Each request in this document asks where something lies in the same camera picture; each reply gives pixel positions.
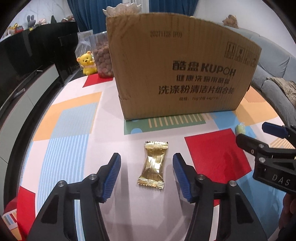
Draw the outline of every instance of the gold candy wrapper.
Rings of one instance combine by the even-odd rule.
[[[142,175],[138,178],[138,184],[162,189],[165,185],[163,181],[163,161],[168,149],[167,142],[146,141],[147,159],[145,161]]]

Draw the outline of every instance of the blue curtain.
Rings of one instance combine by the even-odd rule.
[[[174,12],[193,16],[198,0],[149,0],[150,12]]]
[[[106,31],[106,16],[102,9],[115,7],[122,0],[67,0],[81,32],[93,30],[94,34]]]

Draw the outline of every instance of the colorful play mat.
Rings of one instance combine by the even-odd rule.
[[[235,126],[244,122],[247,135],[272,147],[292,148],[286,140],[263,133],[264,121],[283,125],[253,88],[235,111],[125,121],[115,80],[102,83],[97,75],[76,79],[57,95],[30,143],[18,194],[18,226],[29,232],[59,180],[79,182],[118,152],[122,166],[114,191],[100,205],[110,240],[184,240],[194,204],[185,201],[175,181],[172,157],[180,152],[187,164],[213,181],[236,180],[270,237],[278,227],[285,193],[253,180],[254,157],[236,146],[234,134]],[[163,190],[137,184],[145,141],[169,144]],[[214,206],[210,241],[216,238],[219,202]],[[78,239],[84,241],[79,201],[75,217]]]

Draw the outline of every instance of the light blue striped pattern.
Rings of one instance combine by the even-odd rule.
[[[60,180],[75,183],[83,180],[88,135],[50,139],[41,168],[37,211]]]
[[[95,102],[64,110],[50,138],[90,134],[97,106]]]
[[[29,158],[29,155],[30,155],[30,151],[31,151],[32,145],[33,145],[33,142],[30,142],[29,147],[28,147],[28,150],[26,152],[24,164],[23,164],[23,167],[22,167],[22,174],[24,173],[24,171],[26,169],[26,165],[27,165],[27,161],[28,161],[28,158]]]

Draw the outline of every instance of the red square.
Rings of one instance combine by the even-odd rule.
[[[108,82],[108,81],[111,81],[111,80],[113,80],[113,78],[103,79],[98,74],[91,74],[91,75],[87,76],[86,82],[84,83],[83,87],[96,85],[96,84]]]
[[[236,181],[251,171],[231,129],[185,137],[185,141],[197,173],[214,182]]]
[[[17,196],[17,222],[20,232],[27,236],[34,220],[35,193],[20,186]]]

